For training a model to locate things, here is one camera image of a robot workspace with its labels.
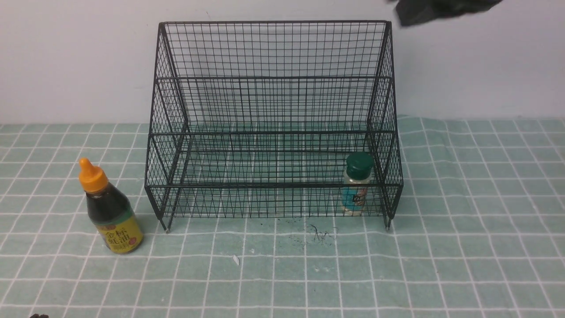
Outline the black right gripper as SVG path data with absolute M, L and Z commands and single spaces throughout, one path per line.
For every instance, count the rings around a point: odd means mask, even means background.
M 441 19 L 454 19 L 489 11 L 500 0 L 394 0 L 402 27 L 412 27 Z

